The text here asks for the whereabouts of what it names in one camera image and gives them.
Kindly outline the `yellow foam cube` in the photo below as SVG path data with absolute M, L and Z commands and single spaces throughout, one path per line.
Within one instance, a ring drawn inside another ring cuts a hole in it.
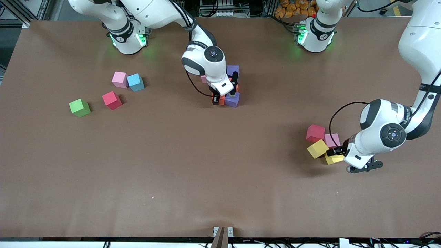
M 326 145 L 324 140 L 318 140 L 307 148 L 309 154 L 313 157 L 313 159 L 317 159 L 324 155 L 329 150 L 329 147 Z
M 325 154 L 324 158 L 326 160 L 327 165 L 331 165 L 331 164 L 343 161 L 345 156 L 342 154 L 332 155 L 332 156 Z

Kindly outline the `red foam cube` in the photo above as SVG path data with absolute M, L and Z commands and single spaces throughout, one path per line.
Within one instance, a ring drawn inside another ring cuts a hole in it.
M 110 110 L 115 110 L 123 105 L 120 100 L 120 97 L 114 91 L 110 91 L 107 94 L 102 95 L 102 99 L 104 104 Z
M 313 143 L 323 140 L 326 133 L 326 128 L 323 126 L 312 124 L 307 128 L 306 140 Z

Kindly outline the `green foam cube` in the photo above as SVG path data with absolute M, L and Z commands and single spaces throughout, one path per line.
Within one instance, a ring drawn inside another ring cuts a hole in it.
M 70 102 L 69 107 L 71 113 L 76 115 L 77 117 L 83 117 L 91 113 L 89 104 L 82 99 L 77 99 L 75 101 Z

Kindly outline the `white electrical device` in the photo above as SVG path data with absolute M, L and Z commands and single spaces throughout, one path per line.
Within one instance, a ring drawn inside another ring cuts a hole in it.
M 235 0 L 199 0 L 200 17 L 233 17 Z

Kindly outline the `blue foam cube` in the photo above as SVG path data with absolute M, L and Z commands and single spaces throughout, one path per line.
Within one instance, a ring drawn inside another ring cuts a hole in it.
M 143 79 L 138 73 L 128 76 L 127 82 L 128 82 L 129 88 L 131 88 L 131 90 L 134 92 L 145 89 Z

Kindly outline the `orange snack bags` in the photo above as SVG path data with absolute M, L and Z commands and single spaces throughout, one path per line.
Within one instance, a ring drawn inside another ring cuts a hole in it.
M 276 18 L 289 18 L 297 15 L 315 17 L 318 10 L 316 0 L 278 0 L 274 16 Z

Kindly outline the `aluminium frame profile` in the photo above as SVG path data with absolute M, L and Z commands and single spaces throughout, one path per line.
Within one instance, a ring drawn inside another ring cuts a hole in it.
M 0 28 L 28 28 L 33 20 L 47 20 L 56 0 L 0 0 Z

